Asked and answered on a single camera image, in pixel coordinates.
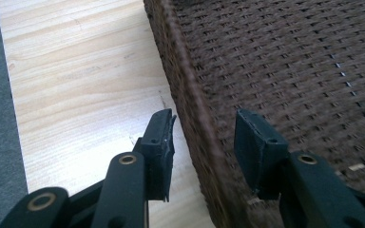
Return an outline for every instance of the screw hole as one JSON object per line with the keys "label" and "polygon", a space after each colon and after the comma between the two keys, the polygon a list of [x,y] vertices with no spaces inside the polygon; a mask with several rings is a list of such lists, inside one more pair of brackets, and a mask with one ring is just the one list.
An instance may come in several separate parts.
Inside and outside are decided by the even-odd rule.
{"label": "screw hole", "polygon": [[317,164],[317,160],[309,155],[300,155],[298,160],[307,164]]}
{"label": "screw hole", "polygon": [[356,218],[345,217],[345,218],[343,218],[343,221],[345,222],[345,224],[347,224],[351,228],[363,228],[364,227],[363,223]]}
{"label": "screw hole", "polygon": [[125,217],[112,218],[108,223],[108,228],[123,228],[126,224]]}
{"label": "screw hole", "polygon": [[29,202],[28,209],[30,211],[43,210],[55,202],[55,199],[56,196],[53,193],[47,192],[40,194]]}
{"label": "screw hole", "polygon": [[120,159],[119,159],[119,162],[121,164],[132,164],[133,162],[136,161],[136,157],[133,156],[133,155],[125,155],[125,156],[122,156]]}

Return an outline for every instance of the wooden surface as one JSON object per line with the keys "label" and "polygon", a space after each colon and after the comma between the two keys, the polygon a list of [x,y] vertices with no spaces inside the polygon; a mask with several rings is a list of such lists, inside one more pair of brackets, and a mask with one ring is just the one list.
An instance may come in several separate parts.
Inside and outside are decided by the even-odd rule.
{"label": "wooden surface", "polygon": [[[0,22],[30,192],[100,181],[154,112],[175,112],[142,1],[0,0]],[[179,121],[174,143],[151,227],[214,227]]]}

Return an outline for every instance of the brown wicker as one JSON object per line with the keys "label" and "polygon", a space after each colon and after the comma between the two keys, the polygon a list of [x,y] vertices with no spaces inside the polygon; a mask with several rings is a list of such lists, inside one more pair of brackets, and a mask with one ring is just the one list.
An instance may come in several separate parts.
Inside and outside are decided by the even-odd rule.
{"label": "brown wicker", "polygon": [[278,204],[252,196],[234,157],[239,107],[365,192],[364,0],[144,3],[217,227],[282,226]]}

